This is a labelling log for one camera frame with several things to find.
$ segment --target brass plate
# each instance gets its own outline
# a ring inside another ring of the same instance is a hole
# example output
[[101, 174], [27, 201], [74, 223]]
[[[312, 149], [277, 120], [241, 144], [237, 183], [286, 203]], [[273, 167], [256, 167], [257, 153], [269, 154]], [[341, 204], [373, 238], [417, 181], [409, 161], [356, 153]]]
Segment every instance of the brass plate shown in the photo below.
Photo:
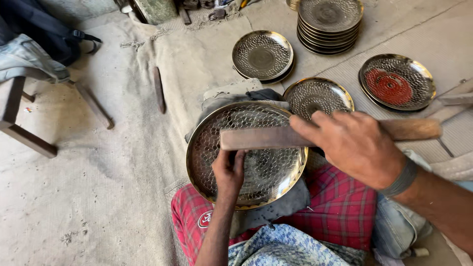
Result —
[[415, 114], [415, 113], [421, 112], [425, 108], [427, 108], [427, 106], [426, 106], [426, 107], [424, 107], [420, 110], [416, 110], [416, 111], [402, 111], [402, 110], [393, 109], [389, 106], [385, 106], [384, 104], [377, 101], [375, 98], [371, 97], [370, 94], [368, 93], [368, 91], [363, 87], [363, 84], [361, 83], [360, 71], [358, 71], [358, 81], [359, 81], [359, 86], [361, 88], [361, 91], [363, 91], [363, 93], [366, 95], [366, 97], [368, 97], [368, 99], [370, 99], [379, 108], [381, 108], [385, 111], [388, 111], [390, 113], [394, 113], [394, 114], [398, 114], [398, 115], [410, 115], [410, 114]]
[[241, 37], [233, 47], [235, 68], [243, 75], [272, 80], [285, 73], [294, 52], [289, 41], [273, 31], [258, 30]]
[[324, 41], [320, 41], [320, 40], [312, 38], [310, 35], [307, 34], [307, 32], [304, 31], [304, 29], [302, 29], [299, 26], [297, 28], [297, 31], [310, 44], [321, 47], [321, 48], [329, 48], [329, 49], [341, 48], [349, 44], [352, 44], [358, 37], [358, 34], [355, 34], [350, 39], [347, 39], [347, 40], [340, 40], [338, 42], [324, 42]]
[[[208, 115], [187, 146], [187, 173], [197, 192], [215, 203], [217, 184], [211, 165], [219, 150], [221, 129], [289, 126], [290, 115], [277, 105], [261, 101], [233, 103]], [[250, 151], [245, 157], [245, 180], [235, 209], [257, 208], [283, 196], [300, 178], [307, 152], [307, 147]]]
[[306, 32], [308, 35], [310, 35], [312, 38], [324, 41], [324, 42], [338, 42], [340, 40], [347, 40], [353, 37], [354, 35], [357, 35], [359, 32], [359, 26], [351, 30], [350, 32], [347, 32], [342, 35], [321, 35], [317, 32], [314, 32], [313, 30], [307, 28], [300, 20], [298, 21], [298, 27], [303, 29], [304, 32]]
[[297, 31], [297, 37], [301, 44], [308, 49], [309, 51], [317, 54], [322, 54], [322, 55], [336, 55], [336, 54], [341, 54], [344, 53], [348, 50], [350, 50], [353, 46], [355, 46], [355, 41], [353, 41], [351, 44], [348, 44], [347, 46], [344, 47], [338, 47], [335, 49], [330, 49], [330, 48], [322, 48], [322, 47], [317, 47], [315, 45], [311, 45], [309, 42], [307, 42], [303, 37], [301, 37], [300, 33]]
[[358, 0], [304, 0], [299, 4], [298, 14], [316, 30], [338, 33], [360, 22], [363, 5]]
[[[275, 78], [275, 79], [272, 79], [272, 80], [260, 80], [261, 84], [263, 85], [268, 85], [268, 84], [274, 84], [274, 83], [278, 83], [280, 81], [282, 81], [283, 79], [285, 79], [287, 76], [289, 76], [289, 74], [292, 72], [292, 70], [294, 69], [294, 61], [292, 61], [292, 64], [291, 64], [291, 67], [286, 71], [286, 73], [280, 75], [279, 77]], [[235, 68], [236, 72], [238, 74], [240, 74], [240, 76], [242, 76], [243, 78], [245, 79], [249, 79], [249, 77], [243, 75], [242, 73], [240, 73], [236, 68]]]
[[[376, 73], [383, 73], [383, 77], [376, 76]], [[401, 111], [425, 108], [432, 102], [436, 91], [432, 75], [423, 65], [398, 54], [379, 54], [369, 58], [360, 69], [359, 79], [373, 99], [384, 106]], [[386, 86], [382, 89], [374, 88], [373, 84], [378, 82], [386, 83], [393, 88], [393, 92], [387, 90]], [[398, 96], [397, 90], [402, 88], [401, 86], [407, 92]]]
[[314, 29], [313, 27], [311, 27], [310, 25], [305, 23], [300, 18], [300, 16], [298, 17], [298, 23], [301, 24], [302, 26], [304, 26], [304, 28], [307, 29], [312, 34], [323, 37], [323, 38], [327, 38], [327, 39], [330, 39], [330, 38], [337, 39], [337, 38], [340, 38], [342, 36], [347, 36], [349, 34], [353, 34], [353, 32], [356, 31], [361, 25], [361, 21], [360, 21], [360, 22], [358, 22], [358, 24], [356, 24], [354, 27], [352, 27], [350, 29], [340, 31], [340, 32], [332, 32], [331, 33], [331, 32], [325, 32], [325, 31], [320, 31], [320, 30]]
[[355, 111], [350, 94], [340, 84], [324, 78], [306, 78], [289, 86], [283, 94], [292, 113], [311, 120], [315, 111], [327, 115], [335, 110]]
[[286, 4], [293, 10], [297, 10], [300, 0], [286, 0]]

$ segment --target wristband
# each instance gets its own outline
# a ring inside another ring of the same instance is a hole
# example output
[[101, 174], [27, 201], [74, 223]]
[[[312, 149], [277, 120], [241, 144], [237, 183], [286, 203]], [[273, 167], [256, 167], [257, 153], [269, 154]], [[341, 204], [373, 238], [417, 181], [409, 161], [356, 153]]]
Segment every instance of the wristband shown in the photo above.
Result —
[[397, 176], [396, 180], [390, 186], [385, 189], [378, 190], [378, 192], [388, 198], [400, 194], [411, 186], [416, 176], [417, 164], [409, 157], [406, 157], [406, 164], [404, 165], [401, 173]]

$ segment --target stack of plates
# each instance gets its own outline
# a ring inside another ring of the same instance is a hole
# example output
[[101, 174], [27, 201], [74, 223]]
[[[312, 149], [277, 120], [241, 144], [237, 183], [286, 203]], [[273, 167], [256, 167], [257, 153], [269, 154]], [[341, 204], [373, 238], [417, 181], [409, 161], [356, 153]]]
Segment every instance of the stack of plates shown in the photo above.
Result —
[[293, 10], [297, 10], [300, 0], [286, 0], [286, 4]]
[[311, 52], [343, 53], [355, 45], [362, 15], [358, 0], [303, 0], [298, 8], [297, 36]]
[[379, 54], [368, 59], [358, 72], [358, 81], [376, 105], [401, 115], [422, 111], [435, 96], [429, 71], [398, 54]]
[[262, 84], [283, 80], [294, 68], [294, 52], [281, 34], [268, 30], [253, 31], [233, 47], [233, 65], [245, 79], [257, 78]]

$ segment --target black backpack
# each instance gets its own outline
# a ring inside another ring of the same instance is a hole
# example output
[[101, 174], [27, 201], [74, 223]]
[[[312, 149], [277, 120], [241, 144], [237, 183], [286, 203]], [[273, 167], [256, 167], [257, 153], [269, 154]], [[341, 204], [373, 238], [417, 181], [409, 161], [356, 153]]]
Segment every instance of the black backpack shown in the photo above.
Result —
[[[23, 33], [65, 66], [80, 57], [79, 43], [82, 40], [102, 43], [99, 38], [65, 25], [49, 14], [37, 0], [0, 0], [0, 27], [1, 44], [10, 41], [4, 39], [12, 36], [6, 32]], [[94, 42], [94, 48], [88, 53], [95, 53], [96, 50], [97, 44]]]

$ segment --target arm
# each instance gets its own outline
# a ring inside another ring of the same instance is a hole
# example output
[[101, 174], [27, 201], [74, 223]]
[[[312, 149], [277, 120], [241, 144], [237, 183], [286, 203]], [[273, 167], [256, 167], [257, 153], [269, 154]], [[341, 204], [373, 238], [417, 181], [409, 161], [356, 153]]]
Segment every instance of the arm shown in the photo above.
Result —
[[[291, 126], [322, 148], [334, 166], [376, 190], [390, 186], [406, 157], [371, 116], [353, 112], [312, 114], [312, 123], [296, 115]], [[409, 188], [393, 197], [426, 217], [452, 242], [473, 255], [473, 193], [418, 167]]]
[[228, 239], [230, 234], [233, 210], [243, 184], [243, 162], [245, 151], [238, 151], [234, 163], [230, 151], [220, 150], [217, 159], [212, 163], [217, 181], [217, 202], [209, 228], [205, 233], [196, 266], [228, 265]]

